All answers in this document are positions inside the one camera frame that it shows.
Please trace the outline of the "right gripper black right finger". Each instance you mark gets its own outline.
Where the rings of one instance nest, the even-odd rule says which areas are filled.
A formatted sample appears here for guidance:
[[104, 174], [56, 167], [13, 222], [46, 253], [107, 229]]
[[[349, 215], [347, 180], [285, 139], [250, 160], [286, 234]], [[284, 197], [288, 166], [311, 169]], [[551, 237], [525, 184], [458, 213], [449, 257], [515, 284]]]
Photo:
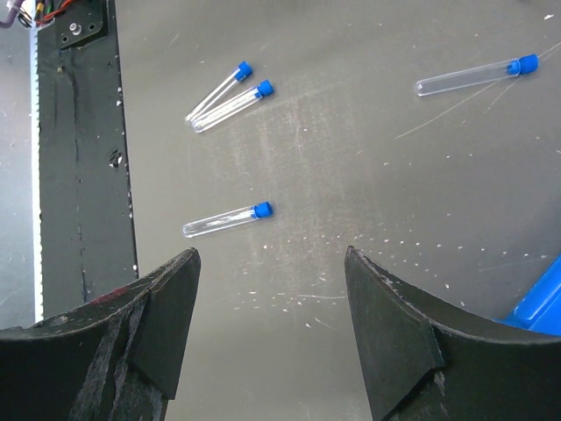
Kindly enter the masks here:
[[353, 247], [344, 271], [373, 419], [559, 419], [560, 337], [460, 309]]

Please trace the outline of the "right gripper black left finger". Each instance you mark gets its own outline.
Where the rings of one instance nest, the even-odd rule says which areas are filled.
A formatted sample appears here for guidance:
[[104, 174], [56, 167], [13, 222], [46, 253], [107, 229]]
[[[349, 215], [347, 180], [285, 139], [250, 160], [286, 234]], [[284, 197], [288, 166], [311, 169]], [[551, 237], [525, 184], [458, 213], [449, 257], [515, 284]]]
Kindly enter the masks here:
[[1, 331], [3, 420], [162, 420], [176, 397], [201, 271], [188, 248], [137, 281]]

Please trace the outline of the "blue-capped test tube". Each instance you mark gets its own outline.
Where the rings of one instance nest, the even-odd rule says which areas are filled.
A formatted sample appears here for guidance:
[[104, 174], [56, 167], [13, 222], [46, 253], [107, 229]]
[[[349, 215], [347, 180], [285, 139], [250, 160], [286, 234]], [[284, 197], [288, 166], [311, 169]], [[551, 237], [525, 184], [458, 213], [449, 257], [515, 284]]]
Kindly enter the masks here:
[[528, 75], [537, 71], [538, 67], [539, 58], [536, 54], [525, 55], [517, 59], [423, 79], [415, 83], [414, 92], [419, 97], [430, 96], [455, 89]]
[[184, 237], [192, 239], [263, 218], [270, 218], [273, 214], [273, 206], [269, 202], [258, 203], [187, 223], [182, 227], [182, 234]]
[[208, 111], [215, 103], [251, 75], [252, 67], [246, 61], [240, 62], [230, 75], [220, 82], [216, 88], [186, 115], [185, 121], [190, 123], [199, 115]]
[[222, 123], [224, 120], [231, 118], [239, 112], [254, 105], [265, 97], [271, 96], [273, 93], [273, 85], [269, 80], [264, 80], [258, 85], [246, 89], [242, 93], [225, 101], [212, 110], [206, 111], [199, 117], [196, 117], [192, 121], [191, 127], [195, 133], [205, 132], [219, 123]]

